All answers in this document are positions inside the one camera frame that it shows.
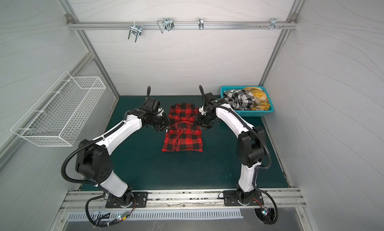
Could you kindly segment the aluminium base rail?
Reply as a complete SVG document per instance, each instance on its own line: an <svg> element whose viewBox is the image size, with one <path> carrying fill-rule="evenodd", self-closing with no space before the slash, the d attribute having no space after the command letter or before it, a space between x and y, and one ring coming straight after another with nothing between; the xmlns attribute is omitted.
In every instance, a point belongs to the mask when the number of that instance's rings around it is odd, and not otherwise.
<svg viewBox="0 0 384 231"><path fill-rule="evenodd" d="M298 188L264 189L271 197L262 194L264 206L278 208L305 208L304 197ZM259 208L260 206L232 206L224 205L223 191L210 190L152 190L148 192L145 208L138 210L188 210L188 209L229 209L229 208ZM84 211L86 201L100 196L100 191L70 191L61 204L60 211Z"/></svg>

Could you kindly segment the metal u-bolt clamp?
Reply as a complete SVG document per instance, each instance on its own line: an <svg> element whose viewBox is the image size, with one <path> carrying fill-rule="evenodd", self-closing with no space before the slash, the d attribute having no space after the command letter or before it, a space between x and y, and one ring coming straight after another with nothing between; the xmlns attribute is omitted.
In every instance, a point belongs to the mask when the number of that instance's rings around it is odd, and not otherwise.
<svg viewBox="0 0 384 231"><path fill-rule="evenodd" d="M161 33L164 33L165 31L170 31L175 26L172 18L160 18L157 20L157 25Z"/></svg>
<svg viewBox="0 0 384 231"><path fill-rule="evenodd" d="M142 28L135 23L130 27L129 34L128 34L128 39L131 37L135 38L135 42L137 42L139 36L142 35Z"/></svg>

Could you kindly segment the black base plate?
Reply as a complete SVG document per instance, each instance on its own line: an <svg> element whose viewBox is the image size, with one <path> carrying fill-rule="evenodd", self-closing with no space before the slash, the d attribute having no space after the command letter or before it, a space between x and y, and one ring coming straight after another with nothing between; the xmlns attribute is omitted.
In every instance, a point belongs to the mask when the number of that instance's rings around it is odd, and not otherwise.
<svg viewBox="0 0 384 231"><path fill-rule="evenodd" d="M264 205L262 193L252 190L243 192L241 189L223 191L224 205L232 206L260 206Z"/></svg>
<svg viewBox="0 0 384 231"><path fill-rule="evenodd" d="M128 191L122 197L116 197L109 194L106 202L106 208L145 208L147 204L148 192Z"/></svg>

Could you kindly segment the metal bracket with bolts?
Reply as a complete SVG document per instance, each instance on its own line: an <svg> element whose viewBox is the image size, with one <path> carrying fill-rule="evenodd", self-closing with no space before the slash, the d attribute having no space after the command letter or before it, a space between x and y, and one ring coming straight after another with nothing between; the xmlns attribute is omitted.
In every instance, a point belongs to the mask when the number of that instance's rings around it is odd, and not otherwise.
<svg viewBox="0 0 384 231"><path fill-rule="evenodd" d="M273 18L268 25L260 25L261 29L269 29L269 30L282 30L286 29L286 25L279 25L276 18Z"/></svg>

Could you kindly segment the white vent strip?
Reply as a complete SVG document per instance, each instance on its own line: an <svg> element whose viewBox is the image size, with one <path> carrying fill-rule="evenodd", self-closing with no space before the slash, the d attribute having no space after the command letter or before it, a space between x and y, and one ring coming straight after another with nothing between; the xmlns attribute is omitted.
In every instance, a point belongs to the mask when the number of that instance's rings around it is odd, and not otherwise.
<svg viewBox="0 0 384 231"><path fill-rule="evenodd" d="M91 214L92 219L101 219L102 222L113 221L122 217L118 211L97 211ZM225 220L243 219L240 209L202 209L202 210L136 210L127 220L156 221L156 220ZM85 212L71 212L68 222L89 221Z"/></svg>

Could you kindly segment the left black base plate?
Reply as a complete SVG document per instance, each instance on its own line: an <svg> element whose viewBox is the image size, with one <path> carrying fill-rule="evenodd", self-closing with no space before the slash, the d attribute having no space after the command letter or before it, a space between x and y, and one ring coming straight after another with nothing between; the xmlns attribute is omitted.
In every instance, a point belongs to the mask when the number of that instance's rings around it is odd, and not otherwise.
<svg viewBox="0 0 384 231"><path fill-rule="evenodd" d="M116 197L109 194L106 202L106 208L145 208L147 204L148 192L128 191L122 197Z"/></svg>

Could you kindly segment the teal plastic basket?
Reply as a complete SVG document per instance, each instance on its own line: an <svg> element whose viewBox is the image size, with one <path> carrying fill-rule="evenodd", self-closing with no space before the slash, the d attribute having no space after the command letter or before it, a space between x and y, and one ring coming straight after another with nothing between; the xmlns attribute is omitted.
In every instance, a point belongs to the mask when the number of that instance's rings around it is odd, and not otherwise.
<svg viewBox="0 0 384 231"><path fill-rule="evenodd" d="M220 95L223 98L223 93L227 90L238 90L238 89L241 90L241 89L244 89L246 87L260 87L260 88L262 88L266 92L267 97L269 98L271 108L268 111L235 110L235 112L237 114L239 114L242 117L263 117L263 116L267 115L268 113L272 113L275 110L269 94L267 93L266 89L262 86L222 86L220 89Z"/></svg>

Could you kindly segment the horizontal aluminium rail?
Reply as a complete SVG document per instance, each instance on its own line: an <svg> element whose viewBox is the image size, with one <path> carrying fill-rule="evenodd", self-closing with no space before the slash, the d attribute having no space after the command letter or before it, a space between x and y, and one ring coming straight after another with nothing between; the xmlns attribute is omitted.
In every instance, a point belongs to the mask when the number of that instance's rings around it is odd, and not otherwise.
<svg viewBox="0 0 384 231"><path fill-rule="evenodd" d="M203 30L256 30L261 29L260 25L268 25L271 21L206 21L204 20ZM130 30L133 24L142 30L159 30L156 21L149 22L76 22L68 23L70 30ZM278 21L279 25L286 25L286 29L296 29L297 22ZM198 21L174 21L173 30L199 30Z"/></svg>

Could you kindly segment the yellow plaid shirt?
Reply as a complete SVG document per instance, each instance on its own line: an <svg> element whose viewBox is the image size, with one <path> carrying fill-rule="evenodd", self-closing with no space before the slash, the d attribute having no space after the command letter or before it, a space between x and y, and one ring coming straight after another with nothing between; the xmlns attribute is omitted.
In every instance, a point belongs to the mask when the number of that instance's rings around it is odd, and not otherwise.
<svg viewBox="0 0 384 231"><path fill-rule="evenodd" d="M244 90L250 92L254 96L254 102L251 107L252 111L268 111L271 108L269 98L262 88L246 87Z"/></svg>

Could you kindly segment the black white checked shirt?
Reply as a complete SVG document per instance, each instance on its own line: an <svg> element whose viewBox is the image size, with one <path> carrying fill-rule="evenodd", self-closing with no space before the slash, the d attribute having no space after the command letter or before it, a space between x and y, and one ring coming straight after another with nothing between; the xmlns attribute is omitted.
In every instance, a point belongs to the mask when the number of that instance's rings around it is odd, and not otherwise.
<svg viewBox="0 0 384 231"><path fill-rule="evenodd" d="M223 93L223 97L234 110L251 110L255 102L255 96L244 89L227 90Z"/></svg>

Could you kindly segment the metal U-bolt clamp middle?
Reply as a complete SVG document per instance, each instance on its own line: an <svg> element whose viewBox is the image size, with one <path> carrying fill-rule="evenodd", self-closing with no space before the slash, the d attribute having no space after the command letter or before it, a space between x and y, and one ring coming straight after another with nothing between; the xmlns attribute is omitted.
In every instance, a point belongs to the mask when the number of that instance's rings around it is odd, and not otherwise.
<svg viewBox="0 0 384 231"><path fill-rule="evenodd" d="M157 20L157 25L161 33L164 33L165 31L170 31L175 26L172 18L160 18Z"/></svg>

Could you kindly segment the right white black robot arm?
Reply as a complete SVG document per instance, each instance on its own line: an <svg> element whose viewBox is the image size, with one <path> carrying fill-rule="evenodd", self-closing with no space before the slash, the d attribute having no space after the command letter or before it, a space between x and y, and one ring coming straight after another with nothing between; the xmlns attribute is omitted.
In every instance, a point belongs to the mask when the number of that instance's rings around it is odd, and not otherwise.
<svg viewBox="0 0 384 231"><path fill-rule="evenodd" d="M242 166L236 197L240 205L247 206L262 196L263 191L257 187L259 170L267 170L272 165L264 130L245 121L225 99L215 99L212 93L205 93L201 85L199 90L203 105L198 110L196 125L211 129L213 122L219 119L237 138L236 154Z"/></svg>

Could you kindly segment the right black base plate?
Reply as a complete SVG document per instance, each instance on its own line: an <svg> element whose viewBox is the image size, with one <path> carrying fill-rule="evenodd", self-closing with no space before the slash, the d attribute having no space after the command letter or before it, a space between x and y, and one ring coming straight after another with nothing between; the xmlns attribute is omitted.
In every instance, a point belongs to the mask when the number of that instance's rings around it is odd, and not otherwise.
<svg viewBox="0 0 384 231"><path fill-rule="evenodd" d="M243 192L241 189L223 191L224 205L232 206L260 206L264 205L262 193L252 190Z"/></svg>

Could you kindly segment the red black plaid shirt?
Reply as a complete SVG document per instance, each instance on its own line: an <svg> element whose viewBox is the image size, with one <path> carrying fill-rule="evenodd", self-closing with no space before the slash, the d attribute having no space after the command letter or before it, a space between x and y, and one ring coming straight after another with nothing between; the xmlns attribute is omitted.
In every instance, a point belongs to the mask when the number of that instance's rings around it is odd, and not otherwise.
<svg viewBox="0 0 384 231"><path fill-rule="evenodd" d="M169 110L170 126L162 152L203 151L200 126L196 125L198 109L192 103L178 103Z"/></svg>

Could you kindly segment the small metal clamp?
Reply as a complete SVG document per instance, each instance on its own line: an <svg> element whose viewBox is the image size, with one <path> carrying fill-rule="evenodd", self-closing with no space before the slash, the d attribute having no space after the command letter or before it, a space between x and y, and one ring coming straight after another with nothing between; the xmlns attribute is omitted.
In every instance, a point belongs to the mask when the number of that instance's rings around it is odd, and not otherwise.
<svg viewBox="0 0 384 231"><path fill-rule="evenodd" d="M198 18L198 27L199 27L199 30L204 29L204 20L202 18Z"/></svg>

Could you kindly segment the metal U-bolt clamp left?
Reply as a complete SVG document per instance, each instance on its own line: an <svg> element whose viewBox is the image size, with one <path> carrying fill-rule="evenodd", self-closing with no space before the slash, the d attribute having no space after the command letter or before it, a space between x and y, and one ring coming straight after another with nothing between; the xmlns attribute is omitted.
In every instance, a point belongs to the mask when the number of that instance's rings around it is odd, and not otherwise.
<svg viewBox="0 0 384 231"><path fill-rule="evenodd" d="M129 34L128 34L128 39L131 37L135 38L135 42L137 42L139 36L142 35L142 28L135 23L130 27Z"/></svg>

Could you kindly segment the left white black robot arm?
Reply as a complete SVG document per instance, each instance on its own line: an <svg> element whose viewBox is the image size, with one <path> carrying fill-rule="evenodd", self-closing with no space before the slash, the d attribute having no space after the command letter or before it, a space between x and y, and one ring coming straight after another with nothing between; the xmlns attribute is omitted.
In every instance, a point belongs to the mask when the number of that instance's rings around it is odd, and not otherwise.
<svg viewBox="0 0 384 231"><path fill-rule="evenodd" d="M144 126L153 126L156 132L166 130L170 119L160 107L160 101L151 98L151 87L140 108L127 111L123 120L101 136L89 141L83 140L63 162L62 177L70 183L90 184L114 198L118 205L127 207L133 201L132 189L114 172L111 154L132 134ZM75 170L86 179L71 178L67 174L67 165L76 158Z"/></svg>

